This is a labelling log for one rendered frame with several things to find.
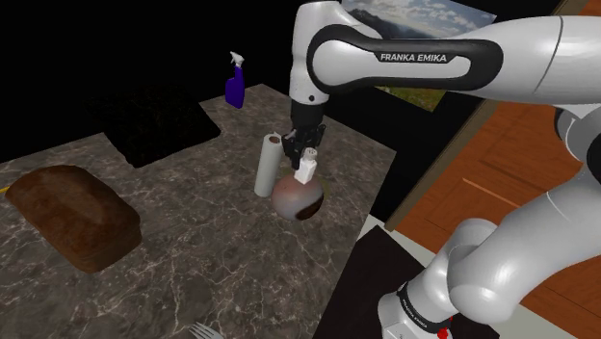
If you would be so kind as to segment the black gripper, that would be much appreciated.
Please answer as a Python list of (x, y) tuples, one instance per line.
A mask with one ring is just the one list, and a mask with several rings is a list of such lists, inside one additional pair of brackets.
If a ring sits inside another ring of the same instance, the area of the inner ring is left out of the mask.
[(303, 144), (296, 142), (296, 136), (307, 133), (306, 146), (317, 148), (325, 134), (326, 126), (323, 124), (325, 105), (308, 105), (296, 100), (291, 104), (292, 130), (281, 138), (284, 155), (289, 158), (291, 168), (300, 167)]

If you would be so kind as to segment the white shaker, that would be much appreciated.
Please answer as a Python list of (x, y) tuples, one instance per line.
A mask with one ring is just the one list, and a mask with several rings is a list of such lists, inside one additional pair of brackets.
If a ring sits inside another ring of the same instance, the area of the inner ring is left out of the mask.
[(300, 158), (299, 168), (295, 170), (294, 178), (301, 184), (307, 184), (313, 177), (317, 167), (318, 151), (313, 147), (307, 147)]

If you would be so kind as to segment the white paper towel roll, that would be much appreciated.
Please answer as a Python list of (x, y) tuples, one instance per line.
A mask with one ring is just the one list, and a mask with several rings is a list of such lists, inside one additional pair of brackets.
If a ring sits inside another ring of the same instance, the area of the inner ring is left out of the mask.
[(254, 192), (258, 196), (272, 194), (282, 154), (281, 136), (277, 133), (267, 134), (263, 139), (254, 185)]

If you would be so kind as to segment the brown round vase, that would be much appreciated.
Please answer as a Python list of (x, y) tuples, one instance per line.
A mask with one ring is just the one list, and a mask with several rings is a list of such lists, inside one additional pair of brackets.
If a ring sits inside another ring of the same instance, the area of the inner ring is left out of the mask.
[(312, 218), (325, 199), (322, 183), (314, 176), (301, 184), (294, 174), (287, 174), (275, 185), (271, 203), (275, 212), (288, 221), (304, 221)]

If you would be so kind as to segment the blue spray bottle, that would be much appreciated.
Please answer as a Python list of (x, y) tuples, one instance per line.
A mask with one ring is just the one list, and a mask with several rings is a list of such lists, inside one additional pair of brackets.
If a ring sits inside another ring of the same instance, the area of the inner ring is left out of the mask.
[(231, 63), (234, 64), (234, 75), (225, 82), (225, 101), (234, 108), (241, 109), (245, 99), (245, 80), (242, 70), (244, 58), (230, 51)]

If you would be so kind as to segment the black robot stand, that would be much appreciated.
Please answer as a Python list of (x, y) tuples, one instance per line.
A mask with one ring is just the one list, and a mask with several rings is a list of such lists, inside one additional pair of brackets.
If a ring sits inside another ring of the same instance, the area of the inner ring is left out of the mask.
[[(374, 226), (355, 243), (312, 339), (382, 339), (380, 298), (390, 293), (401, 304), (406, 293), (398, 289), (423, 269), (387, 231)], [(500, 339), (491, 326), (461, 314), (438, 322), (421, 318), (416, 325), (433, 339)]]

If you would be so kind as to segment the silver fork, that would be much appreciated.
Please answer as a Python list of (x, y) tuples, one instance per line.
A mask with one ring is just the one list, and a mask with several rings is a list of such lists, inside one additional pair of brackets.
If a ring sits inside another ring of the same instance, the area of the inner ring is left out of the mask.
[(199, 322), (190, 325), (189, 331), (195, 339), (224, 339), (219, 332)]

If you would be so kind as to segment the brown bread loaf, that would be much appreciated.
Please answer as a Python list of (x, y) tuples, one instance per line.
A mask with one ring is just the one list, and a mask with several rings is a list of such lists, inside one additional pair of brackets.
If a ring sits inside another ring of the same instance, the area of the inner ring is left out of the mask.
[(71, 165), (35, 169), (7, 200), (70, 264), (101, 272), (142, 241), (141, 217), (111, 187)]

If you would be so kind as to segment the landscape wall picture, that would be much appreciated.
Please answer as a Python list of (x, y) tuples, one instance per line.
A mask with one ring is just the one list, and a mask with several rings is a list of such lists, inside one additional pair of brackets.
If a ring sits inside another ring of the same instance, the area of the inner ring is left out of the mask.
[(341, 0), (358, 21), (385, 39), (448, 38), (493, 23), (494, 13), (459, 0)]

